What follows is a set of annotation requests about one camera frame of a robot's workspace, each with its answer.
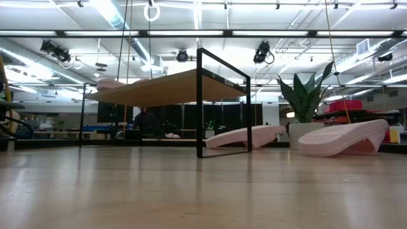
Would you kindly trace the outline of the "yellow and white box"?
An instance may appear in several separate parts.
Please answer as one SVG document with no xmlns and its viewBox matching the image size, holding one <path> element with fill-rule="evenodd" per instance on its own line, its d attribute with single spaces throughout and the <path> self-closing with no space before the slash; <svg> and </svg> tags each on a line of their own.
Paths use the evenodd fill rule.
<svg viewBox="0 0 407 229">
<path fill-rule="evenodd" d="M 399 144 L 401 142 L 400 133 L 403 131 L 401 126 L 391 126 L 389 129 L 390 142 Z"/>
</svg>

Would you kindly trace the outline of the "black background monitor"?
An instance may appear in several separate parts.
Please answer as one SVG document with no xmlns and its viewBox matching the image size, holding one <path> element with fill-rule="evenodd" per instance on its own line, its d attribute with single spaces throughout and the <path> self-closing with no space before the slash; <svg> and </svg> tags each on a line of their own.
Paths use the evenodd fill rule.
<svg viewBox="0 0 407 229">
<path fill-rule="evenodd" d="M 98 102 L 97 122 L 133 122 L 133 110 L 134 108 L 131 106 Z"/>
</svg>

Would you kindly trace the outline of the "snake plant in white pot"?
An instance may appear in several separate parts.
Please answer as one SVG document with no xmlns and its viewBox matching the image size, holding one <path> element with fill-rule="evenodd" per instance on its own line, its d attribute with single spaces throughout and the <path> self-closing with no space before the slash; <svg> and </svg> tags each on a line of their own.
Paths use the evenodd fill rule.
<svg viewBox="0 0 407 229">
<path fill-rule="evenodd" d="M 290 149 L 299 150 L 299 139 L 303 135 L 310 133 L 314 130 L 322 128 L 321 123 L 312 123 L 315 110 L 318 108 L 319 103 L 324 95 L 326 89 L 322 90 L 322 82 L 332 72 L 334 62 L 330 62 L 325 68 L 321 76 L 321 81 L 316 83 L 315 76 L 303 84 L 297 74 L 293 77 L 293 85 L 290 87 L 284 83 L 282 78 L 278 75 L 277 83 L 280 85 L 280 91 L 284 99 L 291 106 L 294 117 L 297 123 L 288 125 L 288 135 L 290 140 Z"/>
</svg>

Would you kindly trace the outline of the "red storage bin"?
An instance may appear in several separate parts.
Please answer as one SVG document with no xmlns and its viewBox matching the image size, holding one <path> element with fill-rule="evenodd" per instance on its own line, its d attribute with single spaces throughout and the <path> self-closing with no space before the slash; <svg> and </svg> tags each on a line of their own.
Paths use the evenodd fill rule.
<svg viewBox="0 0 407 229">
<path fill-rule="evenodd" d="M 324 113 L 334 113 L 344 110 L 362 110 L 362 102 L 360 100 L 345 100 L 334 101 L 328 105 Z"/>
</svg>

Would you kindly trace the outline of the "black aluminium rig frame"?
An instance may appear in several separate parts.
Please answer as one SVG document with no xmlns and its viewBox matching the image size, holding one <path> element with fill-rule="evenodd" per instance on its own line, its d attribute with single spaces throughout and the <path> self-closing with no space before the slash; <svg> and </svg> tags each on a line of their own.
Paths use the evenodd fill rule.
<svg viewBox="0 0 407 229">
<path fill-rule="evenodd" d="M 383 38 L 383 39 L 407 39 L 407 31 L 355 31 L 355 30 L 103 30 L 103 31 L 21 31 L 21 30 L 2 30 L 0 38 L 312 38 L 312 39 L 367 39 L 367 38 Z M 233 72 L 245 78 L 246 84 L 242 88 L 238 85 L 232 86 L 231 92 L 226 92 L 228 86 L 221 77 L 216 77 L 203 68 L 202 58 L 206 55 L 216 62 L 231 69 Z M 170 90 L 170 88 L 191 89 L 191 92 L 186 92 L 181 98 L 177 99 L 176 94 L 168 95 L 169 102 L 153 99 L 145 104 L 138 103 L 138 106 L 153 107 L 165 106 L 175 103 L 196 102 L 198 112 L 203 112 L 204 100 L 215 100 L 215 89 L 220 89 L 220 99 L 224 99 L 228 95 L 246 96 L 248 105 L 251 104 L 251 83 L 250 76 L 243 73 L 235 66 L 226 62 L 222 58 L 206 50 L 205 48 L 197 49 L 196 69 L 189 73 L 185 80 L 179 80 L 176 76 L 168 76 L 163 79 L 152 80 L 152 87 L 148 90 L 158 90 L 159 87 Z"/>
</svg>

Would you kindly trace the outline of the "black partition panels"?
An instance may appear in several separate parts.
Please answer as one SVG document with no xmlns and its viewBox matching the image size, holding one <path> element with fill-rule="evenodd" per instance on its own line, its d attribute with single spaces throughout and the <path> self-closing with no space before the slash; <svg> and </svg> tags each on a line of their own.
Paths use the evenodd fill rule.
<svg viewBox="0 0 407 229">
<path fill-rule="evenodd" d="M 210 132 L 221 134 L 244 128 L 247 119 L 246 104 L 205 104 L 203 106 L 204 137 Z M 161 135 L 178 135 L 182 139 L 194 139 L 197 136 L 197 107 L 194 104 L 168 105 L 149 110 L 157 118 Z"/>
</svg>

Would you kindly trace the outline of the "black office desk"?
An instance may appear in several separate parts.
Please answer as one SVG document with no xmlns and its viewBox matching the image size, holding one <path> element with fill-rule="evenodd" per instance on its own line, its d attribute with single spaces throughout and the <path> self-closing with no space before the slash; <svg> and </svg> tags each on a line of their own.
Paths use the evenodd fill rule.
<svg viewBox="0 0 407 229">
<path fill-rule="evenodd" d="M 0 108 L 6 109 L 25 109 L 25 106 L 21 103 L 0 101 Z"/>
</svg>

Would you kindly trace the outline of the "black storage rack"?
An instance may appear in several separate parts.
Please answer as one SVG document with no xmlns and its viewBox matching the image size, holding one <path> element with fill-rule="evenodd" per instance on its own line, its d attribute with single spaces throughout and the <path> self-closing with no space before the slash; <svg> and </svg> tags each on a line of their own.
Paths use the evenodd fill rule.
<svg viewBox="0 0 407 229">
<path fill-rule="evenodd" d="M 391 126 L 401 126 L 403 128 L 402 132 L 404 132 L 404 127 L 401 125 L 401 123 L 399 123 L 401 112 L 398 110 L 388 110 L 388 111 L 353 110 L 349 111 L 348 115 L 351 123 L 384 119 L 389 124 L 389 129 Z M 316 123 L 323 123 L 325 124 L 325 126 L 343 125 L 348 123 L 348 118 L 345 111 L 339 111 L 334 113 L 315 115 L 312 121 Z"/>
</svg>

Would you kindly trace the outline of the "wooden shelf with black frame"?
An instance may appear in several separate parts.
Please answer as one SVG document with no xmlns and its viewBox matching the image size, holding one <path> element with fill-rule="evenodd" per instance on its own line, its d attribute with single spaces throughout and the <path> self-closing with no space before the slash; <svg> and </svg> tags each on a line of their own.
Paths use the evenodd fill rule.
<svg viewBox="0 0 407 229">
<path fill-rule="evenodd" d="M 244 77 L 245 87 L 205 69 L 203 67 L 204 55 Z M 251 77 L 205 48 L 197 49 L 197 66 L 193 70 L 138 81 L 94 94 L 83 94 L 83 99 L 144 108 L 195 102 L 197 107 L 196 156 L 205 158 L 203 152 L 204 101 L 242 96 L 246 97 L 247 104 L 245 126 L 247 128 L 247 152 L 250 153 L 252 152 Z"/>
</svg>

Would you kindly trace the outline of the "pink rubber slide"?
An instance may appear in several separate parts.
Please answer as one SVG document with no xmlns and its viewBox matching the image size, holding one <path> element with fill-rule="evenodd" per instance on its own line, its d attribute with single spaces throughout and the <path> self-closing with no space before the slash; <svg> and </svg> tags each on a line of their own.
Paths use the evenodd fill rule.
<svg viewBox="0 0 407 229">
<path fill-rule="evenodd" d="M 252 147 L 260 148 L 276 139 L 277 134 L 283 134 L 286 128 L 281 125 L 260 125 L 252 127 Z M 214 135 L 205 141 L 206 147 L 218 148 L 226 144 L 243 142 L 248 146 L 247 128 L 240 128 L 222 134 Z"/>
<path fill-rule="evenodd" d="M 317 157 L 375 155 L 388 129 L 389 124 L 383 119 L 324 127 L 300 137 L 299 151 Z"/>
<path fill-rule="evenodd" d="M 125 85 L 125 84 L 120 81 L 115 81 L 112 79 L 102 79 L 97 82 L 96 89 L 98 92 L 101 92 L 103 90 L 109 90 L 112 88 L 122 87 L 123 85 Z"/>
</svg>

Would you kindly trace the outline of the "person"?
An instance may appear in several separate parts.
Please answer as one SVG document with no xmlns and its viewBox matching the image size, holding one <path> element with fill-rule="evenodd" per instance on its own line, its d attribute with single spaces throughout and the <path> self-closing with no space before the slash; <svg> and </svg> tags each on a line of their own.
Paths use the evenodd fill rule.
<svg viewBox="0 0 407 229">
<path fill-rule="evenodd" d="M 149 108 L 139 108 L 140 113 L 136 115 L 133 121 L 133 129 L 140 130 L 143 134 L 158 134 L 158 120 L 156 116 L 149 111 Z"/>
</svg>

